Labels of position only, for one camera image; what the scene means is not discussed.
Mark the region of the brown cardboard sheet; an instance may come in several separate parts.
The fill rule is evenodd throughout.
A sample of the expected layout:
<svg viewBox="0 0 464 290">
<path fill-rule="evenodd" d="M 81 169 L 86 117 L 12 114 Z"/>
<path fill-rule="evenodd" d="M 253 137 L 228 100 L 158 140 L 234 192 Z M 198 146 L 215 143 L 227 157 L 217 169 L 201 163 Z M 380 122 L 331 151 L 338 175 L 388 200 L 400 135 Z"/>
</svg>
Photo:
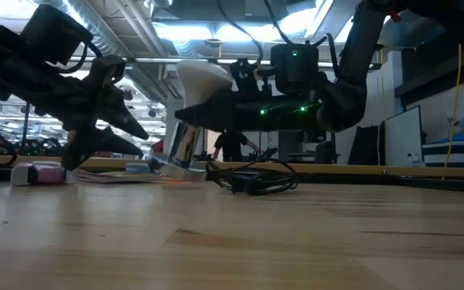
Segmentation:
<svg viewBox="0 0 464 290">
<path fill-rule="evenodd" d="M 162 181 L 160 175 L 152 173 L 130 173 L 130 172 L 103 172 L 94 173 L 80 170 L 79 181 L 97 184 L 128 184 L 128 183 L 151 183 Z"/>
</svg>

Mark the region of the person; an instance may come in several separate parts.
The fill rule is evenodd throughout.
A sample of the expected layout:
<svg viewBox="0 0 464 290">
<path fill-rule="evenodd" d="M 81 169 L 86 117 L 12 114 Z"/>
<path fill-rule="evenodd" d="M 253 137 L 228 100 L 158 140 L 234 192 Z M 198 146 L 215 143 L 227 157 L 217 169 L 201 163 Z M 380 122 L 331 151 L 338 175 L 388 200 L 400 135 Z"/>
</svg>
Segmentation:
<svg viewBox="0 0 464 290">
<path fill-rule="evenodd" d="M 214 143 L 213 159 L 216 160 L 219 152 L 222 151 L 224 162 L 242 162 L 241 146 L 248 146 L 254 151 L 259 151 L 259 148 L 242 132 L 225 131 L 217 137 Z"/>
</svg>

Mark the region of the black monitor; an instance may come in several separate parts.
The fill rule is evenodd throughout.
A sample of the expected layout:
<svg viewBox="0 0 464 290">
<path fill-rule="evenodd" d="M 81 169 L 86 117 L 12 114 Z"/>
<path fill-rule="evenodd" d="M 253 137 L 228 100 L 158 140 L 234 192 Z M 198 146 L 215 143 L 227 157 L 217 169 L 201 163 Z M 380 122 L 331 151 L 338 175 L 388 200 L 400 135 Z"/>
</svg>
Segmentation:
<svg viewBox="0 0 464 290">
<path fill-rule="evenodd" d="M 322 130 L 303 130 L 294 134 L 298 143 L 321 143 L 327 140 L 326 132 Z"/>
</svg>

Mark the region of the pink and white box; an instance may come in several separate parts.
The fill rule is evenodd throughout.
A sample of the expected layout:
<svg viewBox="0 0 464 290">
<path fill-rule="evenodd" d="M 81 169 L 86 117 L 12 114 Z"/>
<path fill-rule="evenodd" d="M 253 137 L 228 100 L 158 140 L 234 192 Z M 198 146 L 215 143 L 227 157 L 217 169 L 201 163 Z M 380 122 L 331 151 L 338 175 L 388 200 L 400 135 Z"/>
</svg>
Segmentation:
<svg viewBox="0 0 464 290">
<path fill-rule="evenodd" d="M 53 161 L 19 163 L 10 172 L 13 186 L 75 184 L 78 177 L 77 169 L 69 171 Z"/>
</svg>

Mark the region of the black panel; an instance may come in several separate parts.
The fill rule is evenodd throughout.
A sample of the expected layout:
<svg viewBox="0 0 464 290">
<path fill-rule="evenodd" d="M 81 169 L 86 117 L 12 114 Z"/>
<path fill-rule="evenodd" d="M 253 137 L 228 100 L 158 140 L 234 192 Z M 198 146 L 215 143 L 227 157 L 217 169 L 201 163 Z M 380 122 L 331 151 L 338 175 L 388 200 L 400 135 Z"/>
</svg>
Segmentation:
<svg viewBox="0 0 464 290">
<path fill-rule="evenodd" d="M 348 159 L 349 165 L 385 165 L 383 125 L 358 126 Z"/>
</svg>

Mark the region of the chrome lamp socket base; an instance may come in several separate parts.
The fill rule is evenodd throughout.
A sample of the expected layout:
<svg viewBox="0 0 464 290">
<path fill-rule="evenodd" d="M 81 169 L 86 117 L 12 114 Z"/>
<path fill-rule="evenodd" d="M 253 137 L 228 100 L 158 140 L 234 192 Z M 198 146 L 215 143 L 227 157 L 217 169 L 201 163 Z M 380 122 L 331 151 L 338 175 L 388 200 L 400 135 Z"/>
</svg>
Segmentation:
<svg viewBox="0 0 464 290">
<path fill-rule="evenodd" d="M 206 171 L 192 168 L 193 153 L 197 144 L 197 135 L 201 128 L 185 122 L 178 122 L 167 154 L 154 155 L 155 170 L 163 176 L 176 180 L 202 182 Z"/>
</svg>

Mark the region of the whiteboard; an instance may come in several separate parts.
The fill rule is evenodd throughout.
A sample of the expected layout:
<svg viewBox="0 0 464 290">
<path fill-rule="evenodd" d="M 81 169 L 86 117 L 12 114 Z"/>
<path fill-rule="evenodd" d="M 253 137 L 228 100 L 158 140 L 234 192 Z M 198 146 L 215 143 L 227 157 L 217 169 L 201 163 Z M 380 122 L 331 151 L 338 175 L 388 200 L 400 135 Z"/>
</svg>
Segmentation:
<svg viewBox="0 0 464 290">
<path fill-rule="evenodd" d="M 421 108 L 414 106 L 384 123 L 385 163 L 394 167 L 422 167 Z"/>
</svg>

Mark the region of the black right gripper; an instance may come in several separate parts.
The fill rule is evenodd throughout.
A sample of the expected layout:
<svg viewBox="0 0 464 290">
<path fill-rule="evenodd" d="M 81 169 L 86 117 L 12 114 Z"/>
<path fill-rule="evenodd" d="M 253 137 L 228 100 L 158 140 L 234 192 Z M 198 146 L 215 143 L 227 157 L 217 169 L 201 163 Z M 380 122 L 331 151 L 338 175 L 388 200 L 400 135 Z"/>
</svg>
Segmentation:
<svg viewBox="0 0 464 290">
<path fill-rule="evenodd" d="M 319 131 L 316 112 L 320 101 L 311 91 L 275 95 L 270 77 L 281 67 L 261 68 L 246 59 L 230 65 L 237 91 L 220 89 L 208 101 L 175 112 L 192 126 L 209 130 Z"/>
</svg>

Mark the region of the black metal table frame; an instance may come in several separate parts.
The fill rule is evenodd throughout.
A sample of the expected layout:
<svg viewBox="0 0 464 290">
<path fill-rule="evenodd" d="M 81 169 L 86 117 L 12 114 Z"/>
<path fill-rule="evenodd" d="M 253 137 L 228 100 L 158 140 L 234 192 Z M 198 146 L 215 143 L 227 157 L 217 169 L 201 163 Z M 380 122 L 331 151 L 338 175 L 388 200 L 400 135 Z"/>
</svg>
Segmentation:
<svg viewBox="0 0 464 290">
<path fill-rule="evenodd" d="M 306 184 L 364 184 L 391 185 L 420 189 L 438 189 L 464 192 L 464 177 L 393 176 L 365 174 L 298 173 L 301 183 Z"/>
</svg>

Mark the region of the light brown wooden desk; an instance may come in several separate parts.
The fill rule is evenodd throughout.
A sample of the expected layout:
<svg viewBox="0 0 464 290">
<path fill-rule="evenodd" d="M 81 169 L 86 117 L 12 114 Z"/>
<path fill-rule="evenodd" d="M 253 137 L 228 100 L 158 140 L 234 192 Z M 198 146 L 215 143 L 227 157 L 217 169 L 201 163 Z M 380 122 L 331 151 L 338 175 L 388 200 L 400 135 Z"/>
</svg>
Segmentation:
<svg viewBox="0 0 464 290">
<path fill-rule="evenodd" d="M 11 156 L 0 155 L 0 164 L 7 163 Z M 50 156 L 23 156 L 18 155 L 18 163 L 31 163 L 33 161 L 60 162 L 60 157 Z M 93 157 L 86 160 L 81 168 L 112 168 L 124 169 L 127 164 L 145 164 L 146 160 L 115 159 Z M 247 163 L 223 163 L 217 162 L 220 169 L 238 168 Z M 387 176 L 427 176 L 427 177 L 461 177 L 464 178 L 464 168 L 428 168 L 428 167 L 393 167 L 371 165 L 338 165 L 338 164 L 289 164 L 296 172 L 304 174 L 338 174 L 338 175 L 387 175 Z M 285 167 L 276 163 L 257 163 L 253 168 L 271 170 L 284 170 Z"/>
</svg>

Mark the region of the long ceiling light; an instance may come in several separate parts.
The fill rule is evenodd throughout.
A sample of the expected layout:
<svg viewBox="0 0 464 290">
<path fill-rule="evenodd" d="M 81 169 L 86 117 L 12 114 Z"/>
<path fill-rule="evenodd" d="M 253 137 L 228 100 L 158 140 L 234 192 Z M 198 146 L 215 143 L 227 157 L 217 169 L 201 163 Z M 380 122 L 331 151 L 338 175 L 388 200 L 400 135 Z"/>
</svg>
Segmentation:
<svg viewBox="0 0 464 290">
<path fill-rule="evenodd" d="M 93 56 L 87 56 L 85 58 L 85 62 L 91 62 L 95 57 Z M 195 60 L 199 62 L 205 62 L 205 63 L 213 63 L 213 64 L 219 64 L 219 65 L 228 65 L 228 64 L 233 64 L 236 60 L 234 59 L 208 59 L 208 58 L 195 58 L 195 59 L 186 59 L 186 58 L 171 58 L 171 57 L 139 57 L 139 58 L 134 58 L 134 57 L 123 57 L 123 59 L 128 63 L 128 64 L 178 64 L 181 61 L 184 60 Z M 78 62 L 81 60 L 81 56 L 73 56 L 69 62 Z M 317 62 L 319 68 L 333 68 L 332 62 L 326 62 L 326 61 L 318 61 Z M 271 61 L 270 60 L 261 60 L 260 62 L 261 66 L 270 66 Z M 371 63 L 369 66 L 370 70 L 375 70 L 375 69 L 380 69 L 381 68 L 380 63 Z"/>
</svg>

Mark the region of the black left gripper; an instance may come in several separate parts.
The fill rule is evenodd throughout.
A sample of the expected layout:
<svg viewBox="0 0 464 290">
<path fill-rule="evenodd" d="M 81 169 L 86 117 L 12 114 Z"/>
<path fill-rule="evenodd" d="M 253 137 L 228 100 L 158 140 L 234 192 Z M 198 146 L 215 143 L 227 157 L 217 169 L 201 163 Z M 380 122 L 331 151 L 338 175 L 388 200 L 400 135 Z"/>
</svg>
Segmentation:
<svg viewBox="0 0 464 290">
<path fill-rule="evenodd" d="M 112 131 L 116 127 L 149 139 L 125 105 L 126 93 L 114 84 L 124 68 L 121 58 L 103 56 L 93 61 L 86 78 L 68 77 L 42 60 L 20 35 L 0 27 L 0 101 L 15 95 L 74 132 L 61 161 L 68 170 L 78 168 L 97 151 L 143 156 L 138 147 Z"/>
</svg>

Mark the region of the black rig frame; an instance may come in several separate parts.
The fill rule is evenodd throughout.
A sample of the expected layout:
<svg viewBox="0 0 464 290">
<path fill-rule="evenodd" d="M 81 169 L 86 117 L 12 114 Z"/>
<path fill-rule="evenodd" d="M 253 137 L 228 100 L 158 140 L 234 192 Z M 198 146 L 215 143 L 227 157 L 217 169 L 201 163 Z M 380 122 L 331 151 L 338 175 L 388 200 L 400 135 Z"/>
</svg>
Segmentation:
<svg viewBox="0 0 464 290">
<path fill-rule="evenodd" d="M 27 142 L 27 130 L 28 130 L 28 123 L 29 123 L 29 114 L 30 114 L 31 104 L 29 102 L 26 103 L 22 112 L 24 113 L 24 120 L 23 120 L 23 135 L 21 141 L 21 147 L 19 149 L 20 153 L 24 153 L 26 150 L 26 142 Z"/>
</svg>

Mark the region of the blue white striped box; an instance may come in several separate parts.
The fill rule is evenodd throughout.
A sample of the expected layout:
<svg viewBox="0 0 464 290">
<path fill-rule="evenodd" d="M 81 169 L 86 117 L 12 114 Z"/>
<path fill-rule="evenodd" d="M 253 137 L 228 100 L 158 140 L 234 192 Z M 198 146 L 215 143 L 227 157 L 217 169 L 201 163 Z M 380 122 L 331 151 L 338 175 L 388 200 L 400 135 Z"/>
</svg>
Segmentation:
<svg viewBox="0 0 464 290">
<path fill-rule="evenodd" d="M 464 132 L 456 134 L 452 143 L 442 139 L 422 146 L 422 153 L 427 167 L 464 168 Z"/>
</svg>

